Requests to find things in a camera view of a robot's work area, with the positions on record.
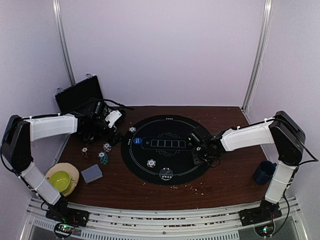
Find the blue ten chip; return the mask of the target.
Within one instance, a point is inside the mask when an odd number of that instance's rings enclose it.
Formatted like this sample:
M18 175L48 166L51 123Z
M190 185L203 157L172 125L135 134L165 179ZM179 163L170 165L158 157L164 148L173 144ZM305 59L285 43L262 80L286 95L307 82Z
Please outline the blue ten chip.
M130 133L134 133L136 130L137 130L137 129L136 129L134 126L132 126L132 127L130 127L130 128L128 129L128 131L129 131Z

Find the clear dealer button disc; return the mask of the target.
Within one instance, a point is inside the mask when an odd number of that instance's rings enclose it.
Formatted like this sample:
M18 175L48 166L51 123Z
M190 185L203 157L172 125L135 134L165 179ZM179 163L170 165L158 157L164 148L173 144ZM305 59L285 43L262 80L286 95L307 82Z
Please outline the clear dealer button disc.
M173 176L174 172L168 167L164 167L159 171L159 177L163 181L169 181L173 178Z

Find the blue small blind button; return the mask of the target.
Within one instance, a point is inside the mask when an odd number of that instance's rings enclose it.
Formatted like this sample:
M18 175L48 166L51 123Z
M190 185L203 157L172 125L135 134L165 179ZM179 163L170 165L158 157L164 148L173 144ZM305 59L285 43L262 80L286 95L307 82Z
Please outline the blue small blind button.
M132 141L135 145L141 145L143 142L143 139L140 137L135 137Z

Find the white blue chip stack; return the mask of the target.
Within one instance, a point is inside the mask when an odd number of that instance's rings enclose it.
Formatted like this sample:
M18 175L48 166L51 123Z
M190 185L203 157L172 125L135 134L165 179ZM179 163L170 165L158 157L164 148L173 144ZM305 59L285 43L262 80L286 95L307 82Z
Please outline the white blue chip stack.
M154 168L156 166L156 161L154 159L149 159L146 165L148 168Z

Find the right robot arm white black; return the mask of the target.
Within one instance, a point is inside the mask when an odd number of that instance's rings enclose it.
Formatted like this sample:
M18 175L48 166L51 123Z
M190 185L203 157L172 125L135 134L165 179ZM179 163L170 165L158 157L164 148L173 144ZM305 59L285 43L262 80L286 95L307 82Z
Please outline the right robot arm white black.
M275 212L294 171L301 163L306 135L298 124L283 110L273 117L248 126L231 127L211 135L205 128L194 128L189 136L195 164L208 164L222 154L253 146L274 145L278 164L264 195L266 201L256 210L259 220L268 220Z

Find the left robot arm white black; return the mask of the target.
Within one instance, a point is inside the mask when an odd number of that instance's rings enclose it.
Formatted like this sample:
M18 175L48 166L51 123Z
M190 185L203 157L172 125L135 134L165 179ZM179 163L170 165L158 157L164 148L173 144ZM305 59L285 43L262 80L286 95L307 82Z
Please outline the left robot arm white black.
M9 117L0 143L0 158L10 172L25 182L29 189L53 206L52 213L61 222L72 218L61 193L44 175L49 158L58 148L57 140L70 135L85 143L100 137L113 138L117 125L126 116L126 106L111 99L91 98L85 103L59 113Z

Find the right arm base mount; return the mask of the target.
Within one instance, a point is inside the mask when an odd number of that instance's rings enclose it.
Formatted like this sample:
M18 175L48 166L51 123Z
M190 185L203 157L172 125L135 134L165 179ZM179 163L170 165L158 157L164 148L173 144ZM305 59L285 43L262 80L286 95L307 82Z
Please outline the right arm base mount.
M254 225L255 233L264 238L271 237L275 233L274 220L283 215L278 203L264 199L258 207L241 210L238 214L243 227Z

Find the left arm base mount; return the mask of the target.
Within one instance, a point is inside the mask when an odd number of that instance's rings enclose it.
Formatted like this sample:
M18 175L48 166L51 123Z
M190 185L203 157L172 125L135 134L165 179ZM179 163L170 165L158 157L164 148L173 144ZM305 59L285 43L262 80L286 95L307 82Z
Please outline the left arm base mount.
M78 227L86 227L89 212L86 210L68 207L68 201L61 198L54 205L48 204L45 217L56 221L53 233L59 239L69 238Z

